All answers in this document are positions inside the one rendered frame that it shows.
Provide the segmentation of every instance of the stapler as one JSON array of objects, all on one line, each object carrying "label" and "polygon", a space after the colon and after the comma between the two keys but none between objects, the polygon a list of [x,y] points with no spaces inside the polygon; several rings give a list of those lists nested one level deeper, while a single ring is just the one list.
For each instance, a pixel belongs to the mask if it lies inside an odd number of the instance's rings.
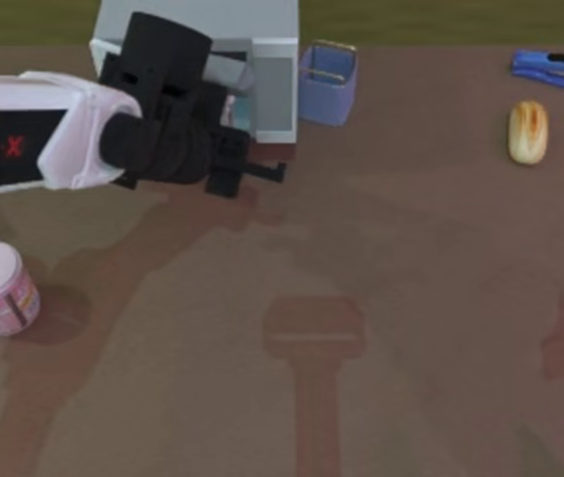
[{"label": "stapler", "polygon": [[513,56],[511,74],[564,88],[564,53],[520,50]]}]

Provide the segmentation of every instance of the brown table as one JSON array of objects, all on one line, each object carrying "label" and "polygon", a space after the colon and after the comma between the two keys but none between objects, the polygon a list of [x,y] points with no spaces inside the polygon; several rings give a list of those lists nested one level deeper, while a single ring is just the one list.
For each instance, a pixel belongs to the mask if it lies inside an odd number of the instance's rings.
[{"label": "brown table", "polygon": [[[363,51],[350,123],[236,201],[0,196],[44,299],[0,340],[0,477],[564,476],[564,90],[511,52]],[[0,49],[23,69],[91,62]]]}]

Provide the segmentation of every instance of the toy bread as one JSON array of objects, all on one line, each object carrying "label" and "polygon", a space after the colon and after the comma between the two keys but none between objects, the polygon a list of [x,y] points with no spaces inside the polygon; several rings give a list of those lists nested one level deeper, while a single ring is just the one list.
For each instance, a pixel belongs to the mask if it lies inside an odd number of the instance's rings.
[{"label": "toy bread", "polygon": [[507,145],[518,164],[532,166],[544,158],[549,138],[549,118],[542,104],[521,101],[511,110]]}]

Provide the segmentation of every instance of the bread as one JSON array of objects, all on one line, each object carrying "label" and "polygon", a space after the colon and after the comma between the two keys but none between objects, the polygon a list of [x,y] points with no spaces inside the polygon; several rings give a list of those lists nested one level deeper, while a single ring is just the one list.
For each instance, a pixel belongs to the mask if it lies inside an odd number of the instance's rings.
[{"label": "bread", "polygon": [[549,118],[542,104],[521,101],[509,115],[507,146],[518,164],[535,165],[544,158],[549,138]]}]

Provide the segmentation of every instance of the red letter x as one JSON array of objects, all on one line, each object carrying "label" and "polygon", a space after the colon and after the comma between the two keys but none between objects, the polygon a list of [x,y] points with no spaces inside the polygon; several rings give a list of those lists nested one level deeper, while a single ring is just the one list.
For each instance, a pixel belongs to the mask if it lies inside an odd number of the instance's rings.
[{"label": "red letter x", "polygon": [[22,155],[24,136],[8,136],[8,151],[6,157],[20,157]]}]

